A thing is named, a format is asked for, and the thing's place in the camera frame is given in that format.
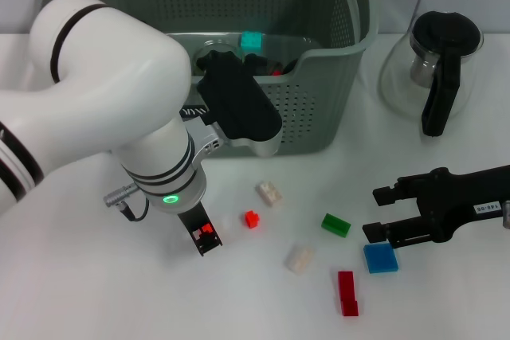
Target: object in basket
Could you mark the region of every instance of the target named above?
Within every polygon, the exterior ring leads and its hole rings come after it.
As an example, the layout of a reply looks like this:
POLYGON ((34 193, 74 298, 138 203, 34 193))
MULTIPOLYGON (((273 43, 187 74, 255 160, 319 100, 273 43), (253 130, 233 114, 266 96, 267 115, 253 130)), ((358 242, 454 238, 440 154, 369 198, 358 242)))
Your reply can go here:
POLYGON ((297 59, 292 60, 290 63, 287 64, 287 66, 284 68, 284 71, 282 74, 286 75, 287 73, 290 73, 294 70, 297 64, 297 59))
POLYGON ((262 33, 243 32, 241 34, 240 46, 244 52, 261 53, 262 52, 262 33))
POLYGON ((216 51, 219 53, 232 52, 241 61, 245 60, 245 55, 242 49, 231 45, 229 42, 222 39, 207 41, 203 47, 201 47, 193 56, 194 71, 193 74, 196 76, 202 76, 204 74, 204 65, 199 64, 201 59, 204 59, 210 52, 216 51))
POLYGON ((284 66, 278 61, 257 56, 255 53, 246 55, 243 65, 251 76, 277 76, 284 70, 284 66))

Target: white block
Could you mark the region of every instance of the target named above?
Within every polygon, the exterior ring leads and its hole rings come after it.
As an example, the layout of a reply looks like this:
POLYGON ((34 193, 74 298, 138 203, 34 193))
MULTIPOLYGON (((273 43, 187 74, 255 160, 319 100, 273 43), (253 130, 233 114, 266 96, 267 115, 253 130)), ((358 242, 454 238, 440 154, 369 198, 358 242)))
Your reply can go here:
POLYGON ((312 261, 315 251, 308 247, 294 246, 287 259, 287 267, 297 275, 301 275, 312 261))
POLYGON ((255 189, 269 207, 273 207, 281 199, 281 194, 271 182, 262 182, 255 189))

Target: blue block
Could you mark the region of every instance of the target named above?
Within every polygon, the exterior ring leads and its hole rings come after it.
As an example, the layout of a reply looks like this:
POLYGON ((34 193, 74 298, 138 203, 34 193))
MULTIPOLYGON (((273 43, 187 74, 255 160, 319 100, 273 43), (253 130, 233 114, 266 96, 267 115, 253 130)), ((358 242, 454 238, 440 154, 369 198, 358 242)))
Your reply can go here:
POLYGON ((241 48, 243 48, 245 51, 261 51, 262 33, 243 32, 241 35, 241 48))
POLYGON ((368 271, 371 274, 398 271, 397 258, 391 244, 367 244, 363 248, 363 252, 365 252, 368 271))

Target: label sticker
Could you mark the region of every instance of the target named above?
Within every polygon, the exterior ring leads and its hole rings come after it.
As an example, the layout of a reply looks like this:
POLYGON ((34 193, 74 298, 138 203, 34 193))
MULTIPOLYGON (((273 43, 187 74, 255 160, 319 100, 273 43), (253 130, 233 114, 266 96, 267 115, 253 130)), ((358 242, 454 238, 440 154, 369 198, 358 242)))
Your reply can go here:
POLYGON ((194 119, 200 115, 207 113, 207 107, 205 105, 184 105, 181 109, 181 117, 183 121, 188 119, 194 119))
POLYGON ((483 205, 476 205, 473 206, 475 209, 475 213, 477 214, 483 214, 483 213, 491 213, 492 211, 499 211, 501 210, 501 205, 498 201, 490 202, 490 203, 484 203, 483 205))

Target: gray plastic basket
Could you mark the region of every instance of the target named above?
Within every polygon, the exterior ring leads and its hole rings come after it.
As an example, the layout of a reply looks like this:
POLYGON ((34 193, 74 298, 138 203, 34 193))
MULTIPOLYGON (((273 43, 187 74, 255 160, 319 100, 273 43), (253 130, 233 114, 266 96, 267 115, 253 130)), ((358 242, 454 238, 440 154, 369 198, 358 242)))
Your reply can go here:
MULTIPOLYGON (((264 34, 262 56, 283 65, 299 57, 289 74, 256 76, 284 121, 279 154, 312 153, 331 143, 361 56, 377 34, 374 0, 102 1, 170 34, 190 57, 211 36, 238 45, 243 31, 264 34)), ((193 76, 187 104, 201 103, 200 79, 193 76)))

